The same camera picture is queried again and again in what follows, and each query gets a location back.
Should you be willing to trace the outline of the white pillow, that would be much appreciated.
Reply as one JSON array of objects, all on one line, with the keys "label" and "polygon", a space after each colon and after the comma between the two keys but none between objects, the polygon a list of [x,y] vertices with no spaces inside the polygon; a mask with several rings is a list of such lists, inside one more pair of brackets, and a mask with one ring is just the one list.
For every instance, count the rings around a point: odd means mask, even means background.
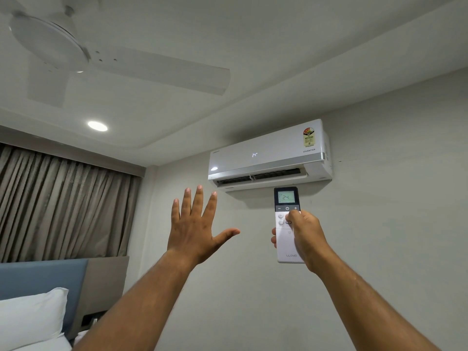
[{"label": "white pillow", "polygon": [[13,351],[62,335],[69,290],[0,301],[0,351]]}]

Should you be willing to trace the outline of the person's right forearm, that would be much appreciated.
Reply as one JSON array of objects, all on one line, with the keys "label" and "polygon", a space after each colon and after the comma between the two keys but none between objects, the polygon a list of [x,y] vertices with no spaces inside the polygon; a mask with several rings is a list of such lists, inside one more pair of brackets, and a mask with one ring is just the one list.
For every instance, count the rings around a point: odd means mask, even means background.
[{"label": "person's right forearm", "polygon": [[356,351],[441,351],[332,249],[321,249],[308,260]]}]

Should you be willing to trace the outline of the beige wooden headboard panel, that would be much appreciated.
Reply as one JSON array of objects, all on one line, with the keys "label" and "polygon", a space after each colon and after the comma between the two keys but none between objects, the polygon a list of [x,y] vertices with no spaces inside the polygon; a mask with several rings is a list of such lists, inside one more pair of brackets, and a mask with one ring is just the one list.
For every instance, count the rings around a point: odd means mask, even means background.
[{"label": "beige wooden headboard panel", "polygon": [[128,262],[128,256],[88,259],[73,325],[67,334],[69,340],[87,330],[81,327],[84,315],[107,312],[120,299]]}]

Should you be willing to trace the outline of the grey pleated curtain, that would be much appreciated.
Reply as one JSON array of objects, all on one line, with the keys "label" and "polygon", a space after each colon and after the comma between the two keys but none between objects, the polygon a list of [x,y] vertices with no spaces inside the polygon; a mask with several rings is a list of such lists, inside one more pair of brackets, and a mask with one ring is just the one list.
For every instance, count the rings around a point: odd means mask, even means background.
[{"label": "grey pleated curtain", "polygon": [[141,182],[0,144],[0,263],[126,256]]}]

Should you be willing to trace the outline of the blue padded headboard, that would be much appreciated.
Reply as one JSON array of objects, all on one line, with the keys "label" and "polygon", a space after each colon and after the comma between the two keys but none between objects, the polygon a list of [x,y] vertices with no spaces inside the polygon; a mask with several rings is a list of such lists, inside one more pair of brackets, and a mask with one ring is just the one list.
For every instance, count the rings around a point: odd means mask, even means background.
[{"label": "blue padded headboard", "polygon": [[0,263],[0,301],[68,289],[62,331],[72,339],[88,259]]}]

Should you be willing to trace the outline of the person's left forearm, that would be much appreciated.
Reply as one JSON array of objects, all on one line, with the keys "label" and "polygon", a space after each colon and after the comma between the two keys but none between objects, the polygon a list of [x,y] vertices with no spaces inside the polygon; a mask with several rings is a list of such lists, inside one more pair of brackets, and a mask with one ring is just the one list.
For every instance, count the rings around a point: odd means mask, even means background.
[{"label": "person's left forearm", "polygon": [[73,351],[154,351],[190,272],[167,251]]}]

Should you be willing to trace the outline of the white wall air conditioner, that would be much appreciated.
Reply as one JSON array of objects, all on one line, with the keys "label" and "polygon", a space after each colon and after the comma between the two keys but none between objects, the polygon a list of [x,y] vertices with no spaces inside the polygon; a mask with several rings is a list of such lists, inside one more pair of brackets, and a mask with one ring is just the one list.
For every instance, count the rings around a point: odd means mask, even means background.
[{"label": "white wall air conditioner", "polygon": [[208,181],[225,191],[332,178],[330,139],[321,119],[212,151],[208,165]]}]

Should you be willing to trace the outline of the white ceiling fan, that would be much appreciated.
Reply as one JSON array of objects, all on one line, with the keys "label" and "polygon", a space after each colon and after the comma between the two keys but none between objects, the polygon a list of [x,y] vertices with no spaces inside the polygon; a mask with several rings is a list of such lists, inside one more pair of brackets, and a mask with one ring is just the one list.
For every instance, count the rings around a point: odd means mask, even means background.
[{"label": "white ceiling fan", "polygon": [[9,30],[30,52],[27,98],[61,108],[71,73],[89,65],[100,71],[166,84],[202,93],[223,95],[231,81],[229,69],[172,58],[121,46],[85,44],[73,16],[88,5],[102,9],[102,0],[60,0],[60,11],[38,16],[18,0],[0,0],[0,13],[9,15]]}]

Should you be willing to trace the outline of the person's right hand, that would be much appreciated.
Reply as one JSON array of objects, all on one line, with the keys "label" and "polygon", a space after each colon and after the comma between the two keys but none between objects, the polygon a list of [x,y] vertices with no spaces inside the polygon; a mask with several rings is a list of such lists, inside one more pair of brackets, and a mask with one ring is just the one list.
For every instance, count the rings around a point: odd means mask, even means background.
[{"label": "person's right hand", "polygon": [[306,216],[306,222],[302,227],[293,227],[296,250],[307,268],[319,275],[334,251],[326,240],[319,219],[310,212],[301,212]]}]

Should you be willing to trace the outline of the white bed sheet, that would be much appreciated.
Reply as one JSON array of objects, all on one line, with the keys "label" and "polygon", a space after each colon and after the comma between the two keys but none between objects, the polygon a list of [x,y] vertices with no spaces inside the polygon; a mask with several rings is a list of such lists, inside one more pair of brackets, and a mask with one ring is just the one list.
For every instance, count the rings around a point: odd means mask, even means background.
[{"label": "white bed sheet", "polygon": [[89,330],[80,331],[72,340],[68,340],[64,334],[61,334],[58,338],[52,340],[53,343],[50,347],[50,351],[72,351],[75,345],[79,343],[88,332]]}]

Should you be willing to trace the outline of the person's left hand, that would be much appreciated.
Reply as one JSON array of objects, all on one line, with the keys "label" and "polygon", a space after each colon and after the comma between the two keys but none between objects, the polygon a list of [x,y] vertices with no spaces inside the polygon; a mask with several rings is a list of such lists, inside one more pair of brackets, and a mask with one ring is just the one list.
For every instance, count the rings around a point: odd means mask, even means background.
[{"label": "person's left hand", "polygon": [[191,221],[193,200],[191,189],[186,188],[183,199],[179,201],[180,221],[177,228],[170,230],[167,244],[167,250],[191,271],[218,250],[213,249],[212,233],[218,195],[216,192],[210,195],[207,204],[203,204],[201,219],[196,222]]}]

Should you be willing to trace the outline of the white air conditioner remote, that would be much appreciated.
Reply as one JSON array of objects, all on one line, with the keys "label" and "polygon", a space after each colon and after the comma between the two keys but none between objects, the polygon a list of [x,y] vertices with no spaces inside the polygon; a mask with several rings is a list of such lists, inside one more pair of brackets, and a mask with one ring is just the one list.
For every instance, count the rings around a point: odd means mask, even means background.
[{"label": "white air conditioner remote", "polygon": [[274,209],[277,239],[277,261],[279,263],[304,264],[296,250],[293,226],[286,216],[290,211],[300,212],[297,187],[274,188]]}]

